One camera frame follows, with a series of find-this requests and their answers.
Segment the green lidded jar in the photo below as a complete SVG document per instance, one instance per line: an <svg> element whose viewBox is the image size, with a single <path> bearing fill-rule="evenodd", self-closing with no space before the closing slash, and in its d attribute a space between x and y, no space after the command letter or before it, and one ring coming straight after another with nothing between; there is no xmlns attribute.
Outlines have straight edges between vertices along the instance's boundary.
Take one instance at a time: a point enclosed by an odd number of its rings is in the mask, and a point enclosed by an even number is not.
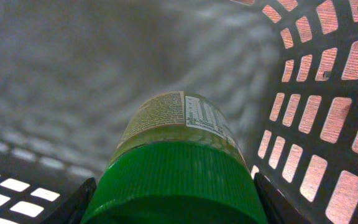
<svg viewBox="0 0 358 224"><path fill-rule="evenodd" d="M83 223L266 223L253 178L221 110L171 91L140 106Z"/></svg>

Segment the grey plastic mesh basket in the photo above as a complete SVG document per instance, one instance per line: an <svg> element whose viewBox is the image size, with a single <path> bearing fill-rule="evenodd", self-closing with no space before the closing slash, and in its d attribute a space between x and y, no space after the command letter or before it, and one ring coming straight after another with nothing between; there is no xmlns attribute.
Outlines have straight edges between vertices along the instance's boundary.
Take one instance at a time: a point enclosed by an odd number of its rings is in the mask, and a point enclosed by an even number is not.
<svg viewBox="0 0 358 224"><path fill-rule="evenodd" d="M98 187L171 91L219 108L310 223L358 223L358 1L0 1L0 223Z"/></svg>

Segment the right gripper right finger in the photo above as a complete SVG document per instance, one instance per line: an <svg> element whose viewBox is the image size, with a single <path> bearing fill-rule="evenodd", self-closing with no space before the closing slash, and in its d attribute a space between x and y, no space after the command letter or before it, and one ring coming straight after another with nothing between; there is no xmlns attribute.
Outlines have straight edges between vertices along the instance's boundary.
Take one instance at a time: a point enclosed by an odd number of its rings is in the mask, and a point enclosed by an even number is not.
<svg viewBox="0 0 358 224"><path fill-rule="evenodd" d="M254 184L270 224L310 224L261 173L254 175Z"/></svg>

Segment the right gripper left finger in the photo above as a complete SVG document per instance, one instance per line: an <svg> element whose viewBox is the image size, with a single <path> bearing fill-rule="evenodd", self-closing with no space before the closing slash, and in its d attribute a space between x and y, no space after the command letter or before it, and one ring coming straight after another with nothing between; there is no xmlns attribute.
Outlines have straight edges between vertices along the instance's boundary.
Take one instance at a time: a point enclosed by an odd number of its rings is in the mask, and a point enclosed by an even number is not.
<svg viewBox="0 0 358 224"><path fill-rule="evenodd" d="M97 189L94 177L86 179L51 215L41 224L79 224Z"/></svg>

